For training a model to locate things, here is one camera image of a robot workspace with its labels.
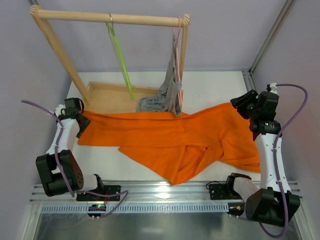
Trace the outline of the orange trousers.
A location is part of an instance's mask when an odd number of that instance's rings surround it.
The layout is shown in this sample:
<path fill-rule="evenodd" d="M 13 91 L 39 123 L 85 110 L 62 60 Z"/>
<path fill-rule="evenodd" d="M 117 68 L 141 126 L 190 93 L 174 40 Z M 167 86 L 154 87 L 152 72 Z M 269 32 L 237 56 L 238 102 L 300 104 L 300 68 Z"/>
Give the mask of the orange trousers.
<path fill-rule="evenodd" d="M 215 161 L 249 172 L 261 171 L 250 123 L 230 103 L 180 116 L 91 111 L 84 116 L 90 124 L 79 145 L 116 147 L 172 185 L 189 181 Z"/>

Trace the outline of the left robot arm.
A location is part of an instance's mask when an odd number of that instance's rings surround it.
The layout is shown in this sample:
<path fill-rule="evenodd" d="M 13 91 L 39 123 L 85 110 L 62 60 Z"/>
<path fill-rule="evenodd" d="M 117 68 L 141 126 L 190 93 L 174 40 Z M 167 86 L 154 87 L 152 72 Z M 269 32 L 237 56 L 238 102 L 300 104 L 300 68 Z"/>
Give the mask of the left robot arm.
<path fill-rule="evenodd" d="M 83 174 L 72 152 L 75 142 L 91 122 L 83 113 L 84 103 L 77 97 L 65 99 L 64 104 L 51 113 L 57 126 L 53 142 L 47 152 L 35 160 L 42 187 L 49 197 L 104 191 L 99 175 Z"/>

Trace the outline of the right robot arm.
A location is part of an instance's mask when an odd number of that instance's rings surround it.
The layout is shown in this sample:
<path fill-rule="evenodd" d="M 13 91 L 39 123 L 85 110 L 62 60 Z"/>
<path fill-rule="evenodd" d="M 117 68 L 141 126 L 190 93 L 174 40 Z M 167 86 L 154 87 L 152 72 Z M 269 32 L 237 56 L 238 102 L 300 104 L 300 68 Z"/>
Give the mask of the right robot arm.
<path fill-rule="evenodd" d="M 249 221 L 285 228 L 300 207 L 300 197 L 292 194 L 282 159 L 282 127 L 275 120 L 279 95 L 276 90 L 246 94 L 231 99 L 241 117 L 249 120 L 249 130 L 258 150 L 260 187 L 244 174 L 231 173 L 226 189 L 244 201 Z"/>

